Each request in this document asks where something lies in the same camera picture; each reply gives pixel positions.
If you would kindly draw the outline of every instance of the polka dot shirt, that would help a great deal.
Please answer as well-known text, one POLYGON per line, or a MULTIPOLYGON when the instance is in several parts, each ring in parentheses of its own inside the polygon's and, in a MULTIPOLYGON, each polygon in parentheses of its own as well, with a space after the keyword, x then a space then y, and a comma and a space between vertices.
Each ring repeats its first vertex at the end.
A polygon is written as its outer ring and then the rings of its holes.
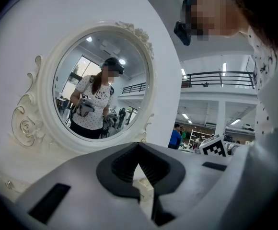
POLYGON ((86 117, 82 117, 77 113, 73 116, 73 121, 86 129, 100 129, 103 127, 103 110, 107 105, 111 105, 113 101, 113 94, 110 95, 111 86, 101 85, 101 88, 92 94, 92 83, 90 83, 90 75, 82 78, 82 80, 76 85, 76 89, 86 94, 91 98, 91 103, 94 107, 94 112, 89 112, 86 117))
MULTIPOLYGON (((253 84, 257 92, 260 92, 266 83, 272 78, 278 69, 278 53, 266 47, 253 32, 248 29, 248 41, 254 49, 252 59, 254 60, 253 84)), ((256 107, 255 137, 259 138, 273 131, 269 115, 260 101, 256 107)))

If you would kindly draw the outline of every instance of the black slot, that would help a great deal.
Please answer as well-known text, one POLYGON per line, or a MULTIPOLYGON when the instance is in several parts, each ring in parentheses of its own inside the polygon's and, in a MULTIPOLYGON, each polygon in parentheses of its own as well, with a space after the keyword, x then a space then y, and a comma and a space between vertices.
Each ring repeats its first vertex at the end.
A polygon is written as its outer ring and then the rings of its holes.
POLYGON ((46 224, 62 199, 70 190, 70 186, 56 184, 39 202, 30 210, 29 215, 46 224))
POLYGON ((223 164, 211 163, 211 162, 205 162, 204 164, 202 164, 202 166, 212 168, 212 169, 218 170, 218 171, 225 171, 225 169, 227 167, 226 165, 223 165, 223 164))

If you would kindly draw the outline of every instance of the blue shirt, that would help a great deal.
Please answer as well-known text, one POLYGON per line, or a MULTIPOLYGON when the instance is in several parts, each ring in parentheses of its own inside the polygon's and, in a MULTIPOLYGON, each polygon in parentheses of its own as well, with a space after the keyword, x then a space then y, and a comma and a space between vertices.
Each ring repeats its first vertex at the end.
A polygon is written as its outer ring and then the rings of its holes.
POLYGON ((177 139, 181 139, 181 138, 182 138, 181 134, 177 130, 174 129, 172 131, 172 135, 171 135, 171 139, 170 139, 169 144, 176 145, 177 139))

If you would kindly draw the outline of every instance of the railing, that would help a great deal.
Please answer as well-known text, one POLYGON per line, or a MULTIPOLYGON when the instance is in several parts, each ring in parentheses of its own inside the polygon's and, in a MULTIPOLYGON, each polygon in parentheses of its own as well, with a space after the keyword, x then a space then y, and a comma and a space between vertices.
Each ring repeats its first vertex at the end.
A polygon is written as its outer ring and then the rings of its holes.
POLYGON ((139 83, 136 85, 127 86, 127 87, 123 88, 122 94, 144 91, 145 85, 146 85, 146 83, 143 82, 143 83, 139 83))
POLYGON ((182 88, 191 88, 195 85, 208 87, 209 85, 235 85, 249 86, 254 89, 253 73, 247 71, 208 71, 187 74, 187 79, 183 79, 182 88))

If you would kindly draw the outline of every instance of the window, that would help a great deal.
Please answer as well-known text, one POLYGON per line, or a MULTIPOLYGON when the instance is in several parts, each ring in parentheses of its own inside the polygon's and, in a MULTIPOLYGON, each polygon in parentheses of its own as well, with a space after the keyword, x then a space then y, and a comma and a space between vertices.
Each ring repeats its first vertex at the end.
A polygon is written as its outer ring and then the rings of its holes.
POLYGON ((72 93, 74 92, 76 85, 79 81, 87 75, 96 75, 101 71, 100 67, 82 56, 77 64, 75 65, 73 71, 69 75, 68 81, 62 90, 63 97, 70 99, 72 93))

